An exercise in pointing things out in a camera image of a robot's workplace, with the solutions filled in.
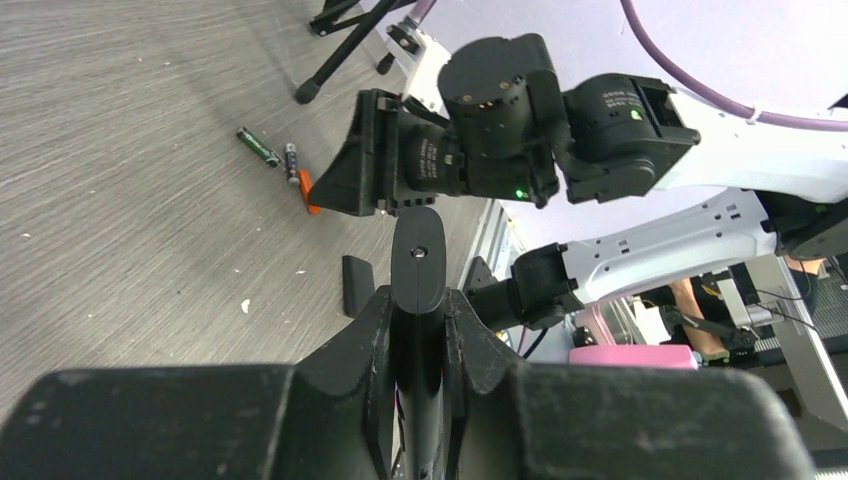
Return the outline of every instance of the floor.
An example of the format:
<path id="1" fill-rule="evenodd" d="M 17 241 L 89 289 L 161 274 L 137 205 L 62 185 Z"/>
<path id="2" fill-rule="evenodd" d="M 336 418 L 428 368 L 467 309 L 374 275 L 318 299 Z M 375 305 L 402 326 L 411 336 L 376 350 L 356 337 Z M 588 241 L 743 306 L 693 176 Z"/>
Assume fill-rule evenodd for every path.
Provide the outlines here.
<path id="1" fill-rule="evenodd" d="M 348 322 L 343 254 L 388 281 L 393 219 L 310 217 L 233 135 L 317 177 L 355 92 L 402 87 L 373 35 L 292 100 L 342 38 L 308 31 L 321 4 L 0 0 L 0 418 L 52 369 L 297 361 Z M 483 205 L 437 205 L 454 284 Z"/>

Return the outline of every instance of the orange battery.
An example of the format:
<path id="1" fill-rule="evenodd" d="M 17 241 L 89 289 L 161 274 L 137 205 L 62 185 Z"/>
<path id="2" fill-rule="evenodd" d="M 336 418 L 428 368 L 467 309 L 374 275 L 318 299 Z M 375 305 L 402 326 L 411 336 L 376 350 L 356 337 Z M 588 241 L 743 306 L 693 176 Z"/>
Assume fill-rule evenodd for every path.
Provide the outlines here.
<path id="1" fill-rule="evenodd" d="M 312 180 L 309 178 L 309 172 L 306 170 L 299 170 L 297 172 L 297 178 L 300 179 L 300 194 L 303 196 L 303 203 L 306 204 L 306 210 L 310 215 L 317 215 L 321 213 L 320 208 L 313 207 L 309 204 L 309 190 L 312 190 Z"/>

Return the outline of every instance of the white wall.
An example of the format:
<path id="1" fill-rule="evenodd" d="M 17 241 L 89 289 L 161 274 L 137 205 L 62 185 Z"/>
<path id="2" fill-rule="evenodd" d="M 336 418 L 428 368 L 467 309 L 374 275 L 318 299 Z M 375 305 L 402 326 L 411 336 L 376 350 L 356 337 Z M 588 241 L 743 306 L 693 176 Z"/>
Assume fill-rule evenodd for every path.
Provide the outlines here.
<path id="1" fill-rule="evenodd" d="M 362 1 L 365 8 L 374 3 Z M 670 58 L 737 101 L 812 115 L 848 93 L 848 0 L 634 3 L 646 30 Z M 396 22 L 404 12 L 385 23 Z M 611 71 L 675 84 L 635 40 L 618 0 L 439 0 L 422 28 L 451 51 L 481 37 L 539 33 L 563 90 Z M 720 191 L 681 188 L 577 206 L 558 195 L 544 211 L 511 202 L 505 208 L 532 249 L 623 230 Z"/>

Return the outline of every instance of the aa battery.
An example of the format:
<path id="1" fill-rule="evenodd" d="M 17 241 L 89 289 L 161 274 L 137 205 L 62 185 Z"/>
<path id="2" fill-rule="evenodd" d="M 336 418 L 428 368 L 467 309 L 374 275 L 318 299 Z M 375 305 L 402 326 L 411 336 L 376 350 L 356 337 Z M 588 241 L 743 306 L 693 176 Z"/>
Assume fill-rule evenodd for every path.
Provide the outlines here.
<path id="1" fill-rule="evenodd" d="M 253 150 L 254 153 L 259 155 L 259 157 L 262 158 L 262 160 L 268 165 L 276 167 L 280 164 L 281 160 L 279 155 L 277 155 L 274 150 L 266 147 L 265 144 L 263 144 L 261 141 L 259 141 L 258 138 L 256 138 L 252 133 L 250 133 L 247 128 L 241 127 L 239 131 L 236 132 L 236 137 L 238 137 L 238 139 L 241 140 L 242 143 L 247 145 L 248 148 Z"/>
<path id="2" fill-rule="evenodd" d="M 300 177 L 297 174 L 297 149 L 293 143 L 286 144 L 283 155 L 286 161 L 286 175 L 289 177 L 289 183 L 300 185 Z"/>

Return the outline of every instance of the rubber foot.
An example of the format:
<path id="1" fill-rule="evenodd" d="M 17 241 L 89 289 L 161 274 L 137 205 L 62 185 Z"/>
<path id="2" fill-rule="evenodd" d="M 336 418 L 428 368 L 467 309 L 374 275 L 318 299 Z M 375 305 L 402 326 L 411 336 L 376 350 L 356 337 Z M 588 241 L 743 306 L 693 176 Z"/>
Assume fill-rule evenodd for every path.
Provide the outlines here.
<path id="1" fill-rule="evenodd" d="M 301 105 L 306 105 L 307 103 L 315 100 L 315 97 L 318 96 L 318 92 L 321 91 L 321 86 L 315 83 L 315 80 L 311 78 L 305 82 L 300 88 L 297 89 L 297 93 L 294 94 L 294 99 L 297 103 Z"/>
<path id="2" fill-rule="evenodd" d="M 394 65 L 394 63 L 395 59 L 392 56 L 388 55 L 383 57 L 383 59 L 380 60 L 380 63 L 377 64 L 377 73 L 380 75 L 389 73 L 389 70 L 392 69 L 392 65 Z"/>

